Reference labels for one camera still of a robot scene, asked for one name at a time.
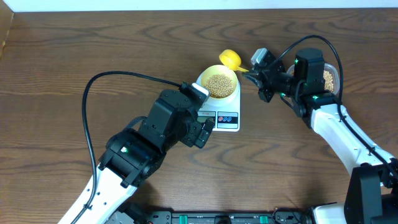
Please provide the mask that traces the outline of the pale yellow bowl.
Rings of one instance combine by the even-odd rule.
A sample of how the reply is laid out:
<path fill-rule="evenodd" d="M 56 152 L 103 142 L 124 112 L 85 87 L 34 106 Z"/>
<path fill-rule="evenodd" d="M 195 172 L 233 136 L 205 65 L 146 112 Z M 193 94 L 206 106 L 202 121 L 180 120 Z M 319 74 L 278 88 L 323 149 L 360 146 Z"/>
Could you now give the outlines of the pale yellow bowl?
<path fill-rule="evenodd" d="M 198 81 L 198 84 L 205 88 L 205 82 L 207 81 L 207 79 L 209 79 L 213 75 L 221 75 L 221 74 L 224 74 L 230 77 L 230 79 L 232 79 L 234 85 L 234 91 L 233 91 L 234 93 L 238 89 L 238 78 L 232 70 L 230 70 L 228 67 L 224 65 L 213 65 L 207 68 L 200 75 L 200 80 Z"/>

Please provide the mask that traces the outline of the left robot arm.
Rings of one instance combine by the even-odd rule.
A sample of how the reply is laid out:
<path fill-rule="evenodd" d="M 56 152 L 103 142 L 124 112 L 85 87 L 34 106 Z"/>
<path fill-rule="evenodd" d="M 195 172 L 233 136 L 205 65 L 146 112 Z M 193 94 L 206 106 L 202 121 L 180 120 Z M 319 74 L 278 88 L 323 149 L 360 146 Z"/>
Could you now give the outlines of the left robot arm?
<path fill-rule="evenodd" d="M 94 179 L 60 223 L 105 223 L 162 164 L 176 143 L 202 148 L 214 127 L 198 121 L 198 110 L 209 97 L 203 88 L 164 90 L 140 127 L 126 126 L 106 144 Z"/>

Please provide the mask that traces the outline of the clear plastic container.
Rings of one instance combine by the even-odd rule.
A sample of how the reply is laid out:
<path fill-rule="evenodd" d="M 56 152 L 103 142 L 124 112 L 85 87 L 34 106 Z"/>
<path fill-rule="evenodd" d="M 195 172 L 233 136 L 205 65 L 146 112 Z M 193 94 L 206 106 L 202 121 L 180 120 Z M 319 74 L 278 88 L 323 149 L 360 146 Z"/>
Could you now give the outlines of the clear plastic container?
<path fill-rule="evenodd" d="M 322 93 L 337 94 L 340 89 L 340 78 L 337 69 L 324 63 L 321 64 L 298 64 L 298 68 L 292 65 L 287 73 L 298 81 L 303 80 L 299 93 L 302 96 L 318 95 Z"/>

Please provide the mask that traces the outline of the yellow measuring scoop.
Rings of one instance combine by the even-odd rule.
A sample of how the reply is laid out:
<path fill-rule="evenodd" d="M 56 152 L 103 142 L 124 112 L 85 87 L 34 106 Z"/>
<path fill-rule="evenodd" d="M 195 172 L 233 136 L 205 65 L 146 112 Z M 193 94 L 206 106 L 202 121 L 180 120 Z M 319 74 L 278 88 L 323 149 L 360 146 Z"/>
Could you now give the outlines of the yellow measuring scoop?
<path fill-rule="evenodd" d="M 219 54 L 220 62 L 232 71 L 248 72 L 247 69 L 242 68 L 240 56 L 233 50 L 226 49 Z"/>

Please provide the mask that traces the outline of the pile of soybeans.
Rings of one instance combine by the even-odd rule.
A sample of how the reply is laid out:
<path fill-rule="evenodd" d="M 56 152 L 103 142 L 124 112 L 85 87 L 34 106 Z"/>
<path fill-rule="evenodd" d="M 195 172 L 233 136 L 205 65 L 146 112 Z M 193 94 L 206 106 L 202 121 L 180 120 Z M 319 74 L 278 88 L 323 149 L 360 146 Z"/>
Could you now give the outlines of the pile of soybeans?
<path fill-rule="evenodd" d="M 325 79 L 325 89 L 333 92 L 334 91 L 333 74 L 327 70 L 324 70 L 323 77 Z"/>

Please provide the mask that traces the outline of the white digital kitchen scale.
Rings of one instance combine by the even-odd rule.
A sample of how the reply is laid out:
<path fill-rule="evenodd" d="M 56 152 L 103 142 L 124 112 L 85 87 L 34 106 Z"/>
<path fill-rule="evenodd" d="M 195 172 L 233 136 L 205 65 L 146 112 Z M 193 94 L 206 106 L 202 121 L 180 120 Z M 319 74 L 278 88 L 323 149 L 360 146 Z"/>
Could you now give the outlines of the white digital kitchen scale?
<path fill-rule="evenodd" d="M 238 132 L 241 124 L 241 86 L 233 71 L 229 70 L 225 75 L 232 80 L 234 91 L 226 98 L 209 97 L 198 112 L 198 120 L 213 118 L 214 131 Z"/>

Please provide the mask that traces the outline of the soybeans in yellow bowl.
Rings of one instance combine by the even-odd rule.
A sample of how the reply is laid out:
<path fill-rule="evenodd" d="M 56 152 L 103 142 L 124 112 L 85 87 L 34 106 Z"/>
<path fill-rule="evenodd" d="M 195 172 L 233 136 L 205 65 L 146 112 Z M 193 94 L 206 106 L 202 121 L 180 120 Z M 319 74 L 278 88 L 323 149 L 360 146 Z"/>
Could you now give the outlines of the soybeans in yellow bowl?
<path fill-rule="evenodd" d="M 226 98 L 234 91 L 232 79 L 224 74 L 211 76 L 205 82 L 205 88 L 213 98 Z"/>

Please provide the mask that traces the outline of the wooden panel at left edge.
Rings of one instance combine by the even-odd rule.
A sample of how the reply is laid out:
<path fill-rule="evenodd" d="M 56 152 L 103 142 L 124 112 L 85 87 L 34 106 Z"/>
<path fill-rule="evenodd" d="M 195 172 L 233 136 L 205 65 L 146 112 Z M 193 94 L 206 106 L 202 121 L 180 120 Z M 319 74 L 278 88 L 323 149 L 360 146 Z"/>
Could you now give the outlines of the wooden panel at left edge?
<path fill-rule="evenodd" d="M 8 38 L 12 21 L 14 18 L 14 12 L 9 6 L 1 0 L 0 2 L 0 55 L 2 55 L 6 40 Z"/>

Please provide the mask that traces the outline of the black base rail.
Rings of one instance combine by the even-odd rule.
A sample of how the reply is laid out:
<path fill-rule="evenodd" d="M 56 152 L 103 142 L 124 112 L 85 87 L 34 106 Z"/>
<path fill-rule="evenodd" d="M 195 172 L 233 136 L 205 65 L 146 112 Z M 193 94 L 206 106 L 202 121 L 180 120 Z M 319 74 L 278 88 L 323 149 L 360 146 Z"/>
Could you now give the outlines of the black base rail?
<path fill-rule="evenodd" d="M 107 224 L 311 224 L 309 213 L 278 208 L 273 212 L 175 212 L 143 210 L 134 203 L 120 206 Z"/>

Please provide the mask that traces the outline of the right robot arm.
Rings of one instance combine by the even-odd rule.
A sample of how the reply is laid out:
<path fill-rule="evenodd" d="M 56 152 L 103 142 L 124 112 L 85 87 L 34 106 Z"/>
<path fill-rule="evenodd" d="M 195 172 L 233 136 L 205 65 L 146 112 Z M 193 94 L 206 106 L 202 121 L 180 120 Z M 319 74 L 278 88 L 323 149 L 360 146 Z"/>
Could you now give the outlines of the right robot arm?
<path fill-rule="evenodd" d="M 293 73 L 265 48 L 256 50 L 251 64 L 243 76 L 258 87 L 260 99 L 270 102 L 276 93 L 289 97 L 289 107 L 330 145 L 350 175 L 345 202 L 312 207 L 302 223 L 397 223 L 397 159 L 325 89 L 322 51 L 299 50 Z"/>

